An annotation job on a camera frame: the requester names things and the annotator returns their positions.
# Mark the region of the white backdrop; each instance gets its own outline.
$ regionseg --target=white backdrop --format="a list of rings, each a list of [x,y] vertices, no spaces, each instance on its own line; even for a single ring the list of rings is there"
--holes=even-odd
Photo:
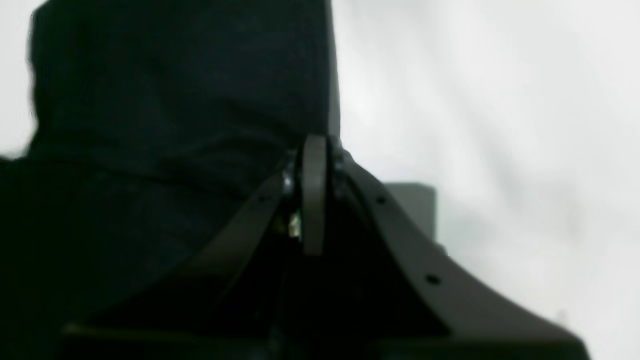
[[[33,132],[26,39],[1,0],[0,154]],[[342,140],[438,189],[438,241],[486,284],[640,359],[640,3],[333,0]]]

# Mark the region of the hole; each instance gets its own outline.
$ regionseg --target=hole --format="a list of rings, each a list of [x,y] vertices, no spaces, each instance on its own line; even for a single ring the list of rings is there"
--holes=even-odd
[[[427,276],[425,277],[425,279],[427,280],[428,283],[430,283],[431,285],[440,285],[441,281],[440,278],[437,275],[433,275],[433,274],[427,274]]]

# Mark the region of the mounting hole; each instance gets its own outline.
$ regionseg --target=mounting hole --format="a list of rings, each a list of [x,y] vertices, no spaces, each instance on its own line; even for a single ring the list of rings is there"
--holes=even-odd
[[[440,278],[437,275],[433,274],[427,274],[427,276],[425,276],[425,280],[427,280],[427,282],[431,285],[440,285],[441,283]]]

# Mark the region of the dark cloth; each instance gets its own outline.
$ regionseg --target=dark cloth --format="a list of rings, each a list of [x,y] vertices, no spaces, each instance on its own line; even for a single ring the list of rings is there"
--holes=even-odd
[[[37,132],[0,166],[0,359],[157,281],[326,134],[324,1],[49,0]]]

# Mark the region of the black fabric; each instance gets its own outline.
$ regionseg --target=black fabric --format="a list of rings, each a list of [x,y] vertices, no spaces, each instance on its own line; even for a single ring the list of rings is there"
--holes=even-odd
[[[326,134],[324,1],[49,0],[38,129],[0,166],[0,359],[157,281]]]

